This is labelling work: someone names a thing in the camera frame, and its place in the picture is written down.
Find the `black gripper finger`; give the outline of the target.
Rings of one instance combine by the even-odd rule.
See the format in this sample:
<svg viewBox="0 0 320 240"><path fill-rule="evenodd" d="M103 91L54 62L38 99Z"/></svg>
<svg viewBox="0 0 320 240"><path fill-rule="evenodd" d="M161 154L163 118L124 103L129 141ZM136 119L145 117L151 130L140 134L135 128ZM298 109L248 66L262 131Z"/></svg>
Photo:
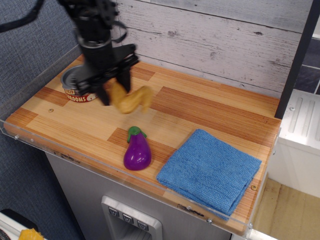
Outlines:
<svg viewBox="0 0 320 240"><path fill-rule="evenodd" d="M104 89L104 86L102 84L100 84L96 88L96 95L101 100L101 102L103 103L104 106L110 105L109 95L106 92L106 90Z"/></svg>
<svg viewBox="0 0 320 240"><path fill-rule="evenodd" d="M116 80L120 83L126 92L131 91L131 73L130 69L124 69L116 75Z"/></svg>

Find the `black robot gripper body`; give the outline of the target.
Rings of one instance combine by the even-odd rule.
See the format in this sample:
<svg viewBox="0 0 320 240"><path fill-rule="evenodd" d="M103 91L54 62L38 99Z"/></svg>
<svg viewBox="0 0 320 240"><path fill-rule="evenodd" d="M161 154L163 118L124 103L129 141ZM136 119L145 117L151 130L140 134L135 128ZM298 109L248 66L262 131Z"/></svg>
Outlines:
<svg viewBox="0 0 320 240"><path fill-rule="evenodd" d="M96 93L99 85L104 85L108 80L139 62L135 54L136 46L127 44L113 47L109 39L98 43L85 41L78 37L77 42L84 56L83 66L75 73L75 86L81 95Z"/></svg>

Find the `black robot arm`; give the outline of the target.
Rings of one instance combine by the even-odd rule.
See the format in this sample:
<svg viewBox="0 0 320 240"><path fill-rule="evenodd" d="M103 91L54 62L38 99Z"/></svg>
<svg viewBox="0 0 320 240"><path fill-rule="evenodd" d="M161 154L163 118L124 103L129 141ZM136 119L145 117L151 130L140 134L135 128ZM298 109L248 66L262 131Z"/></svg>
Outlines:
<svg viewBox="0 0 320 240"><path fill-rule="evenodd" d="M95 94L104 105L110 97L103 85L112 78L131 90L130 69L138 63L136 46L127 44L113 46L126 38L123 34L112 39L111 29L126 26L116 21L116 3L111 0L62 0L68 15L75 23L75 35L84 56L84 64L67 70L61 77L63 87L74 90L76 96Z"/></svg>

